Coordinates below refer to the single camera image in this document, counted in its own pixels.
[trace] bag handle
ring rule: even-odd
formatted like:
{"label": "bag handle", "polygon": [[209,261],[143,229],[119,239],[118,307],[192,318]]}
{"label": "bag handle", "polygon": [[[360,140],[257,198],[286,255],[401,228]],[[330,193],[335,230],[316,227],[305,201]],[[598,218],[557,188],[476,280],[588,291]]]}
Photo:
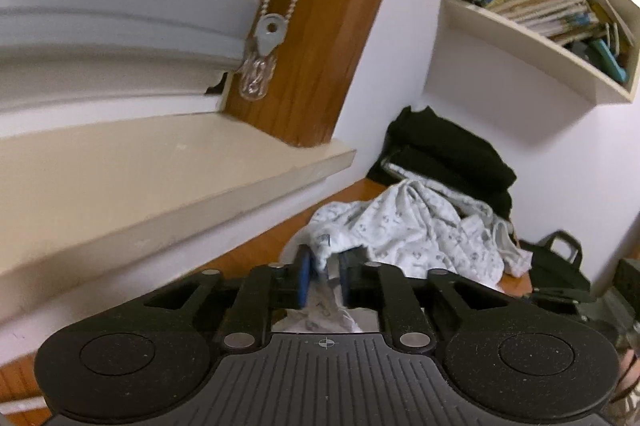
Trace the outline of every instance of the bag handle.
{"label": "bag handle", "polygon": [[564,241],[568,246],[574,249],[575,253],[568,260],[568,262],[575,268],[579,269],[580,265],[582,264],[582,246],[580,242],[577,241],[573,236],[571,236],[567,231],[559,229],[558,231],[551,233],[546,238],[543,238],[538,245],[544,247],[545,249],[552,250],[551,246],[556,239]]}

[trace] orange wooden surface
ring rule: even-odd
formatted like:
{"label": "orange wooden surface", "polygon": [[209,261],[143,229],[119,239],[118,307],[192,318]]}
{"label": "orange wooden surface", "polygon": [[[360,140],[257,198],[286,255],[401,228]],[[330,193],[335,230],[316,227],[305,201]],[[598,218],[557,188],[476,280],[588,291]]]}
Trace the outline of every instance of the orange wooden surface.
{"label": "orange wooden surface", "polygon": [[[293,146],[328,142],[382,0],[300,0],[266,98],[249,102],[234,78],[225,111]],[[290,0],[271,0],[284,15]]]}
{"label": "orange wooden surface", "polygon": [[[218,269],[226,278],[246,276],[252,268],[272,261],[277,261],[280,251],[289,239],[304,227],[313,213],[328,202],[353,202],[354,200],[370,200],[385,190],[385,186],[368,179],[356,182],[350,187],[335,193],[292,216],[279,225],[265,231],[260,236],[236,247],[234,250],[201,266],[198,270]],[[505,275],[500,286],[507,294],[522,296],[531,292],[529,276],[513,278]],[[23,399],[40,395],[40,390],[33,377],[33,356],[19,359],[0,369],[0,402]],[[39,426],[49,416],[48,410],[19,413],[9,417],[16,426]]]}

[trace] white patterned cloth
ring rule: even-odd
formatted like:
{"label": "white patterned cloth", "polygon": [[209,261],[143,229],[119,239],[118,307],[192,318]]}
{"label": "white patterned cloth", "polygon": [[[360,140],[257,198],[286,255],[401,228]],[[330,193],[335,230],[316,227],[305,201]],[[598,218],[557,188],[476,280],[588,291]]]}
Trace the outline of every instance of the white patterned cloth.
{"label": "white patterned cloth", "polygon": [[[497,289],[504,271],[519,277],[530,268],[531,253],[511,243],[509,230],[486,203],[429,179],[408,179],[369,202],[321,207],[285,246],[281,261],[292,262],[306,244],[322,273],[332,255],[362,246],[370,260],[396,265],[407,277],[426,278],[429,269],[442,268]],[[307,307],[289,312],[274,330],[360,331],[330,285],[331,276],[314,281]]]}

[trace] white bookshelf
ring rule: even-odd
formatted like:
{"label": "white bookshelf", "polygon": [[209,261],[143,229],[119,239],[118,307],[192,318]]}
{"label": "white bookshelf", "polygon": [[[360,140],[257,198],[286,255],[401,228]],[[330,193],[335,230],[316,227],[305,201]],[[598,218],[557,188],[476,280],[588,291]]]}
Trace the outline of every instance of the white bookshelf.
{"label": "white bookshelf", "polygon": [[447,19],[453,28],[487,41],[535,66],[594,104],[633,102],[640,84],[640,6],[631,0],[609,0],[636,37],[624,85],[537,33],[486,9],[461,0],[444,0]]}

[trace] pile of clothes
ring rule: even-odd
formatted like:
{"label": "pile of clothes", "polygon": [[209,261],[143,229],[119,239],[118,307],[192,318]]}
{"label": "pile of clothes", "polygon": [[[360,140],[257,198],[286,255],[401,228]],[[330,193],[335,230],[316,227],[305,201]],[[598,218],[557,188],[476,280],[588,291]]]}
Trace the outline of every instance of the pile of clothes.
{"label": "pile of clothes", "polygon": [[430,108],[402,111],[369,178],[390,187],[367,202],[321,207],[283,250],[281,261],[290,263],[298,247],[308,245],[321,276],[310,287],[307,307],[289,311],[273,330],[370,328],[342,307],[337,272],[327,269],[330,258],[354,247],[407,277],[443,268],[493,289],[504,272],[519,277],[529,270],[531,253],[514,244],[508,221],[513,170],[488,142]]}

